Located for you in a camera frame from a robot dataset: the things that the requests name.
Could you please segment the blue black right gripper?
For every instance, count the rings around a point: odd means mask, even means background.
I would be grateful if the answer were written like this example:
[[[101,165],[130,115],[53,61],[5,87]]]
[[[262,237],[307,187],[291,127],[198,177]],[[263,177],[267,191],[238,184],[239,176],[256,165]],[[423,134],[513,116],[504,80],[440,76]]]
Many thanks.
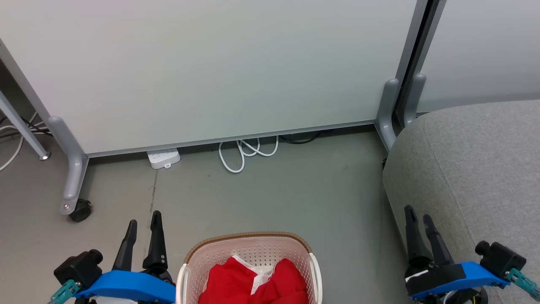
[[[404,208],[406,246],[409,264],[428,264],[431,262],[430,251],[424,244],[419,229],[419,219],[411,205]],[[467,261],[454,264],[453,258],[435,227],[430,215],[424,215],[424,229],[430,242],[434,264],[446,264],[428,268],[405,278],[405,286],[409,298],[423,300],[427,296],[435,296],[456,290],[474,289],[483,286],[505,288],[509,282],[503,280],[482,267],[480,264]]]

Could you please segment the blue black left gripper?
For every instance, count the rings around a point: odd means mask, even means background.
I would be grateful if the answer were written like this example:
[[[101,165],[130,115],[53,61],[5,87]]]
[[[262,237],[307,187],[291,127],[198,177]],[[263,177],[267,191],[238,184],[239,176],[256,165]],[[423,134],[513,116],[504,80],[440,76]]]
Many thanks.
[[[143,269],[167,271],[167,252],[162,223],[162,214],[155,210],[152,214],[151,239]],[[76,298],[104,296],[158,304],[174,304],[176,287],[147,273],[132,272],[133,247],[137,240],[138,223],[129,222],[127,232],[120,244],[112,271],[102,274],[89,288],[79,291]]]

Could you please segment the red white jersey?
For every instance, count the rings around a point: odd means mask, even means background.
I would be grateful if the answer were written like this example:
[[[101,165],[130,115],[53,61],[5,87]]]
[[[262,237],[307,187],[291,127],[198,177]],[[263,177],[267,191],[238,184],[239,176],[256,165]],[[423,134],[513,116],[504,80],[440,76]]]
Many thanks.
[[[275,267],[259,269],[233,255],[212,267],[197,304],[263,304],[257,292],[262,292],[274,272]]]

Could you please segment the grey fabric sofa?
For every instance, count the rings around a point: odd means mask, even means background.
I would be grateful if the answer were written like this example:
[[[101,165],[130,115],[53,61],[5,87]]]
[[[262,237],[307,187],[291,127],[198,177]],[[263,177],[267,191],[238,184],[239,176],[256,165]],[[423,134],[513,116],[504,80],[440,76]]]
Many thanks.
[[[453,260],[480,262],[480,241],[526,258],[540,287],[540,100],[441,109],[393,143],[382,183],[402,245],[405,206],[430,215]]]

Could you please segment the black caster wheel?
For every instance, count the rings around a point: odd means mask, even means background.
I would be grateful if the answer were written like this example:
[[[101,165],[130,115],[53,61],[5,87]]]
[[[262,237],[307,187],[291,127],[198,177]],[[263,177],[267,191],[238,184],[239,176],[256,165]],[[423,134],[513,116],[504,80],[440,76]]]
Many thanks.
[[[69,218],[74,223],[81,223],[83,220],[86,220],[91,214],[91,202],[85,199],[78,199],[74,211],[69,214]]]

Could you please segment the white power strip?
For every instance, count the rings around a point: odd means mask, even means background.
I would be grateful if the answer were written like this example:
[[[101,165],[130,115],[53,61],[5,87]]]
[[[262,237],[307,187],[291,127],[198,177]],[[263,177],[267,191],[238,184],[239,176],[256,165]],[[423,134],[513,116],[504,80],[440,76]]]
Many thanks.
[[[168,148],[147,151],[147,157],[153,169],[170,168],[172,164],[178,163],[181,156],[177,148]]]

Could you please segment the grey partition leg with caster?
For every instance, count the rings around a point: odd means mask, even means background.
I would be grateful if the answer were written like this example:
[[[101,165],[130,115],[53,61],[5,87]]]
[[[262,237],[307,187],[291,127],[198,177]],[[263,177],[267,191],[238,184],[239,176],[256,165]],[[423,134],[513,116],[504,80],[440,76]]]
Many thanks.
[[[47,126],[67,157],[68,169],[59,212],[70,215],[76,209],[89,159],[61,117],[50,116]]]

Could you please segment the beige plastic laundry basket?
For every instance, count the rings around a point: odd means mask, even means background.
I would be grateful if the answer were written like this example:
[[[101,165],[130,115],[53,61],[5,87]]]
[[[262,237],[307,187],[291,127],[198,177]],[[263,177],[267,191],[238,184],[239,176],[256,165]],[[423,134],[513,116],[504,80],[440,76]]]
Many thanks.
[[[204,292],[210,269],[238,256],[258,272],[289,259],[307,283],[309,304],[323,304],[321,271],[312,248],[294,233],[259,231],[212,237],[196,244],[178,273],[175,304],[197,304]]]

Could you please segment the grey metal table leg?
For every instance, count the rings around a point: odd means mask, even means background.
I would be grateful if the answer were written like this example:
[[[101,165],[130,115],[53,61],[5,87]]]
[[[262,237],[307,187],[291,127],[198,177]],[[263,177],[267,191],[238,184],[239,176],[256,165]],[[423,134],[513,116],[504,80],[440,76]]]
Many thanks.
[[[19,116],[19,114],[16,112],[15,108],[11,105],[11,103],[8,101],[6,96],[2,93],[0,90],[0,110],[3,112],[4,115],[6,115],[7,119],[13,124],[13,126],[21,133],[22,139],[26,140],[30,146],[35,150],[35,152],[39,156],[39,160],[44,161],[47,160],[51,154],[50,152],[46,151],[42,144],[38,142],[37,138],[35,137],[33,130],[42,131],[39,128],[32,127],[32,124],[30,127],[27,126],[27,123]]]

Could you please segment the large white partition panel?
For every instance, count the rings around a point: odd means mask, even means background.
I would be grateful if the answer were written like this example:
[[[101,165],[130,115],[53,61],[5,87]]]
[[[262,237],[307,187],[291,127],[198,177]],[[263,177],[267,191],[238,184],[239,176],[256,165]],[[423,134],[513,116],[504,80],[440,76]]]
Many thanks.
[[[0,0],[0,40],[87,155],[359,125],[416,0]]]

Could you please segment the narrow white partition panel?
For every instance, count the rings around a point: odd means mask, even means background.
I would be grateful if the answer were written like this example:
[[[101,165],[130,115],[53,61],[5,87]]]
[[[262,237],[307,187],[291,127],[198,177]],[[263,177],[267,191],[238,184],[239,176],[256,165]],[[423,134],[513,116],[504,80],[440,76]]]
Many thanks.
[[[540,100],[540,0],[447,0],[417,112]]]

